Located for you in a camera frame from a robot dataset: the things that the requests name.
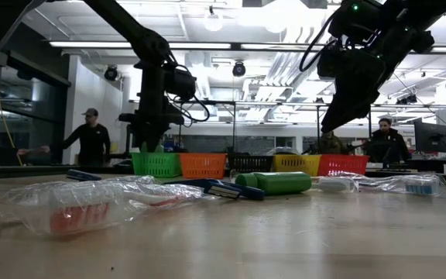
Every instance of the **yellow basket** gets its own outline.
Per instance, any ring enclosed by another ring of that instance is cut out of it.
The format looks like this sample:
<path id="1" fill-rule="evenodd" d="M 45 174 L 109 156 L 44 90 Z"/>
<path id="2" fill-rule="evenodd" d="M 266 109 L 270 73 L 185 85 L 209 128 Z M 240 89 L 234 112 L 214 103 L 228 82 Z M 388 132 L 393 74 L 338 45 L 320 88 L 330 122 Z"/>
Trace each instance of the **yellow basket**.
<path id="1" fill-rule="evenodd" d="M 275 171 L 302 171 L 310 176 L 317 176 L 320 160 L 321 155 L 275 155 Z"/>

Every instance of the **green cylinder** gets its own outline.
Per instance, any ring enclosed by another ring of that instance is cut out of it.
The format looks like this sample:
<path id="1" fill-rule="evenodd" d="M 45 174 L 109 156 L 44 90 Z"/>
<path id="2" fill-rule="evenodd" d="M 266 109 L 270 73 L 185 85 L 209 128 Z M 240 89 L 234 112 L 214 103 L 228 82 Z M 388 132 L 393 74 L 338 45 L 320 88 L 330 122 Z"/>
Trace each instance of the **green cylinder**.
<path id="1" fill-rule="evenodd" d="M 310 176 L 302 172 L 240 174 L 235 183 L 263 190 L 266 195 L 287 195 L 307 191 L 312 186 Z"/>

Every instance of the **table surface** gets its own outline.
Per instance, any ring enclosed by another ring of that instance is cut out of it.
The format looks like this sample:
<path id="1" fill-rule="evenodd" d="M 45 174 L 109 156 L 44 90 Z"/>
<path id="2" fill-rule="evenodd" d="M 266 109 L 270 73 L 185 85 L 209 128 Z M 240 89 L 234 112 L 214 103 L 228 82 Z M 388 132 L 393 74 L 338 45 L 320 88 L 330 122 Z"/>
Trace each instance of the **table surface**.
<path id="1" fill-rule="evenodd" d="M 14 187 L 62 176 L 0 180 Z M 0 226 L 0 278 L 446 278 L 446 199 L 218 199 L 64 239 Z"/>

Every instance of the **red basket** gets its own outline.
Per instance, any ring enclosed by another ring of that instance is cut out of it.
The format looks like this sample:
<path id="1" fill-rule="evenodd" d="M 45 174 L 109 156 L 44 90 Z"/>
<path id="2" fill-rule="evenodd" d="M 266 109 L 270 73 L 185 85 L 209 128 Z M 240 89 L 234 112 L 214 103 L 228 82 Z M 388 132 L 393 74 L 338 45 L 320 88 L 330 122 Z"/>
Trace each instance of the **red basket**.
<path id="1" fill-rule="evenodd" d="M 369 156 L 321 155 L 318 176 L 331 176 L 341 172 L 365 174 Z"/>
<path id="2" fill-rule="evenodd" d="M 185 178 L 214 178 L 225 176 L 226 154 L 180 153 L 182 175 Z"/>

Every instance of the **yellow cable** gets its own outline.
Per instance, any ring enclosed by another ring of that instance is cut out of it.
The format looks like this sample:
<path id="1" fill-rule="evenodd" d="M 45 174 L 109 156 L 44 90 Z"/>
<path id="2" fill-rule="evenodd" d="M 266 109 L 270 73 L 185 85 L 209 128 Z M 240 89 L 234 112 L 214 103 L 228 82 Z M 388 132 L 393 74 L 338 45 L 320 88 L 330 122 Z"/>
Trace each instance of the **yellow cable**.
<path id="1" fill-rule="evenodd" d="M 6 134 L 8 135 L 9 142 L 12 145 L 12 148 L 15 148 L 15 144 L 13 143 L 12 135 L 9 133 L 8 125 L 6 124 L 5 115 L 3 114 L 3 108 L 1 106 L 1 100 L 0 100 L 0 111 L 1 111 L 1 117 L 3 119 L 3 124 L 5 125 Z M 19 160 L 20 166 L 23 166 L 22 159 L 20 159 L 20 155 L 18 155 L 18 153 L 16 154 L 16 157 Z"/>

